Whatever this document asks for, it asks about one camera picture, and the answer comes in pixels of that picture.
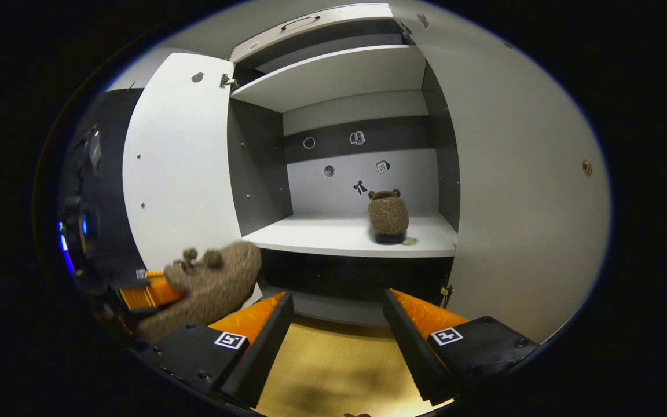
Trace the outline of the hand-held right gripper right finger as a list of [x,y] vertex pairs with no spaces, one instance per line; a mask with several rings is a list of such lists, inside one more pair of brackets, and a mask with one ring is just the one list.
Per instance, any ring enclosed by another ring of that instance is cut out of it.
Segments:
[[465,319],[394,288],[384,290],[382,312],[432,405],[498,385],[540,348],[493,317]]

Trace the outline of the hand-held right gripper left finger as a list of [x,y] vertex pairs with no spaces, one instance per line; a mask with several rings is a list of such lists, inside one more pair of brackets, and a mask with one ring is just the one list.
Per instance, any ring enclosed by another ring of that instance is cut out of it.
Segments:
[[214,324],[181,325],[141,357],[201,395],[257,408],[293,316],[293,295],[283,291]]

